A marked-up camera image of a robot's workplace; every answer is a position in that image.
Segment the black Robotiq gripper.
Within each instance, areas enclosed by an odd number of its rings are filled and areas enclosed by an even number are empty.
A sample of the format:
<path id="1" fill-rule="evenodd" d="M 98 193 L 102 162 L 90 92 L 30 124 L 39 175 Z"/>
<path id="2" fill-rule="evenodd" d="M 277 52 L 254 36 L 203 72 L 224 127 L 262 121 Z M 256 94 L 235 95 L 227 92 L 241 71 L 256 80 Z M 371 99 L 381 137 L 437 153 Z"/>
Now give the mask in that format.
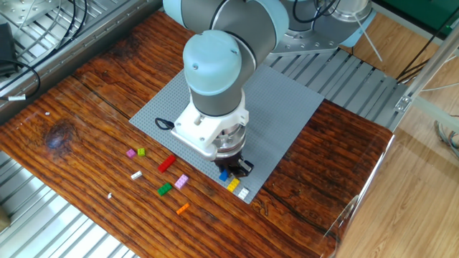
<path id="1" fill-rule="evenodd" d="M 214 163 L 218 166 L 220 173 L 225 171 L 228 176 L 233 174 L 236 177 L 245 177 L 248 176 L 254 168 L 254 165 L 251 162 L 242 157 L 241 152 L 238 152 L 233 156 L 216 158 Z"/>

